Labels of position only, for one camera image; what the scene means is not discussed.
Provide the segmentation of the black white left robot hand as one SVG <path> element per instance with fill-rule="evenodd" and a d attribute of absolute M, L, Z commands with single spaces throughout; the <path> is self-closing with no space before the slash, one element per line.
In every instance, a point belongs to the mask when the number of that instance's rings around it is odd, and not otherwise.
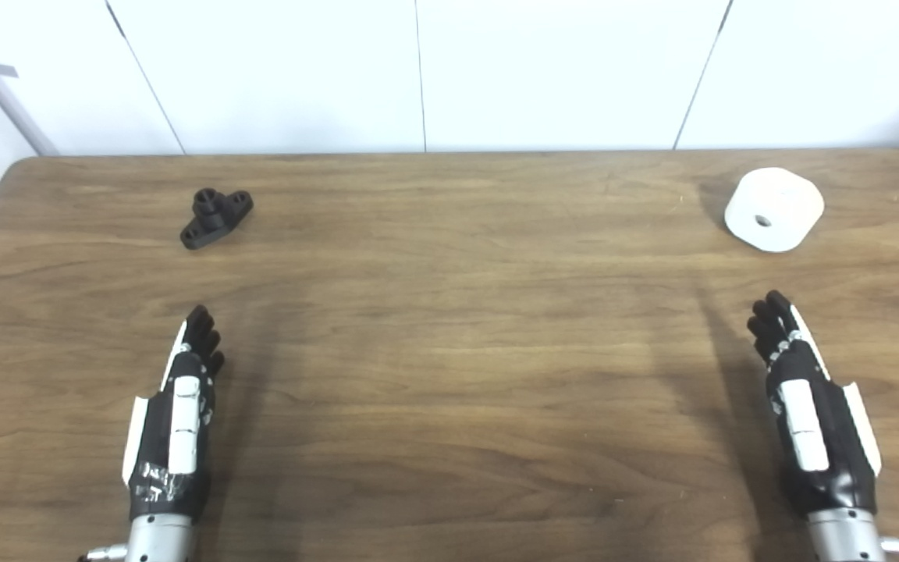
<path fill-rule="evenodd" d="M 159 390 L 135 398 L 122 466 L 130 520 L 202 516 L 211 488 L 215 380 L 225 363 L 220 341 L 214 317 L 196 306 L 179 325 Z"/>

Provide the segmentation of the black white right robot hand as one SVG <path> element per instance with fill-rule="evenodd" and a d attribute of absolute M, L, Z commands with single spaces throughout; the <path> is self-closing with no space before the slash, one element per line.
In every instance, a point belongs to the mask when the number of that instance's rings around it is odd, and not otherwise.
<path fill-rule="evenodd" d="M 878 511 L 882 459 L 854 383 L 836 383 L 799 310 L 778 290 L 753 303 L 747 329 L 784 451 L 785 495 L 802 517 Z"/>

